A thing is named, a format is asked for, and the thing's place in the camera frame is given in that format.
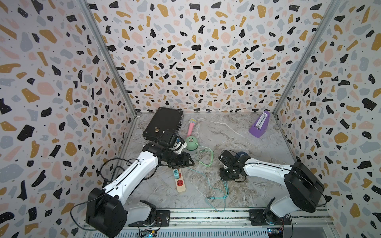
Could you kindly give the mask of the beige red power strip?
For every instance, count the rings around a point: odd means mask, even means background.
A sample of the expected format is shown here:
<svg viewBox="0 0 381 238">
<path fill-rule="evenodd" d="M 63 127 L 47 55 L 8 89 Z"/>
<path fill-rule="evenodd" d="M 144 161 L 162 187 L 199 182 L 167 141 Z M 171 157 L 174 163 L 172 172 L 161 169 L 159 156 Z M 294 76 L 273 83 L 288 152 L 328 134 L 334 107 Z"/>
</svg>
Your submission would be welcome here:
<svg viewBox="0 0 381 238">
<path fill-rule="evenodd" d="M 175 179 L 175 183 L 176 183 L 176 188 L 177 188 L 178 193 L 186 191 L 186 186 L 185 186 L 183 175 L 181 176 L 180 179 Z"/>
</svg>

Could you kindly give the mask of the teal USB charger plug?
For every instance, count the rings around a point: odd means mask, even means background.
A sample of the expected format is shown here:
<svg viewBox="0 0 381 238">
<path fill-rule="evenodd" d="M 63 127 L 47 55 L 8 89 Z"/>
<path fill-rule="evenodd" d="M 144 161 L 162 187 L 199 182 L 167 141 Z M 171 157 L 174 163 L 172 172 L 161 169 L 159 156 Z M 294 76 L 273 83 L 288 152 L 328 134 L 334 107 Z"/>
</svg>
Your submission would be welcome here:
<svg viewBox="0 0 381 238">
<path fill-rule="evenodd" d="M 174 173 L 174 177 L 175 177 L 175 179 L 180 179 L 181 178 L 181 172 L 178 170 L 178 169 L 175 169 L 174 171 L 173 171 L 173 173 Z"/>
</svg>

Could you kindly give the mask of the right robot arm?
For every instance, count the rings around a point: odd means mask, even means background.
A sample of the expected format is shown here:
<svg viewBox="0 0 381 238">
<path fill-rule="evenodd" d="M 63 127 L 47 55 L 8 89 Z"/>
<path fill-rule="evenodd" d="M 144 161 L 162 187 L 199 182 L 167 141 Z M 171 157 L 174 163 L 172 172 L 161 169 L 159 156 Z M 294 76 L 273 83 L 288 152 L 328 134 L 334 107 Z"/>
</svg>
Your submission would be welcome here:
<svg viewBox="0 0 381 238">
<path fill-rule="evenodd" d="M 272 198 L 265 209 L 249 211 L 253 226 L 290 225 L 290 213 L 298 210 L 314 213 L 324 197 L 324 185 L 300 161 L 292 165 L 277 165 L 232 150 L 224 150 L 218 159 L 224 165 L 219 170 L 223 181 L 240 182 L 240 177 L 258 177 L 286 187 L 287 193 L 283 198 Z"/>
</svg>

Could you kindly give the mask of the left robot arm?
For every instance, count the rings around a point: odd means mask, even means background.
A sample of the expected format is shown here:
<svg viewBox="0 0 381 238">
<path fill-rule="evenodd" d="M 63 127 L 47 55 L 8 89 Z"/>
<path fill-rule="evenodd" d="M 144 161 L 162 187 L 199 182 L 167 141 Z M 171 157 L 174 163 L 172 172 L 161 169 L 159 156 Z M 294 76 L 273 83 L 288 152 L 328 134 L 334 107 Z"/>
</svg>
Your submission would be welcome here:
<svg viewBox="0 0 381 238">
<path fill-rule="evenodd" d="M 145 200 L 132 205 L 126 202 L 153 169 L 164 162 L 171 169 L 194 166 L 185 151 L 187 142 L 176 132 L 166 132 L 169 140 L 147 143 L 129 167 L 104 188 L 95 188 L 88 196 L 85 221 L 108 238 L 116 237 L 125 225 L 157 225 L 156 206 Z"/>
</svg>

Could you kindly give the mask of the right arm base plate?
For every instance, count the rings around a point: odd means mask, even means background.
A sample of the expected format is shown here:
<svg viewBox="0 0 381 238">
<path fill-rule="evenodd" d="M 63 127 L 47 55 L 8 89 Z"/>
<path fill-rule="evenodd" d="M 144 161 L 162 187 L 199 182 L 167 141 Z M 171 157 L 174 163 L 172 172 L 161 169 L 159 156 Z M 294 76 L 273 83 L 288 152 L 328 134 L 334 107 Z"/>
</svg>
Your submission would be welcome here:
<svg viewBox="0 0 381 238">
<path fill-rule="evenodd" d="M 270 210 L 266 209 L 251 209 L 249 210 L 249 221 L 252 226 L 281 226 L 291 225 L 290 217 L 277 217 Z"/>
</svg>

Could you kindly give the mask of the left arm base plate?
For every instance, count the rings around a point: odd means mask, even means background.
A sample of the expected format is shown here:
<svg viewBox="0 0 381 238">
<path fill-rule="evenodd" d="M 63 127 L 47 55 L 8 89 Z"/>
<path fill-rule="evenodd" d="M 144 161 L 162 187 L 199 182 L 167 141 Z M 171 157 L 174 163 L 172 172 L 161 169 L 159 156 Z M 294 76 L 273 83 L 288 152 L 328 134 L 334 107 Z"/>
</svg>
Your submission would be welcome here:
<svg viewBox="0 0 381 238">
<path fill-rule="evenodd" d="M 156 210 L 151 212 L 146 220 L 128 224 L 128 227 L 168 227 L 170 224 L 170 217 L 170 210 Z"/>
</svg>

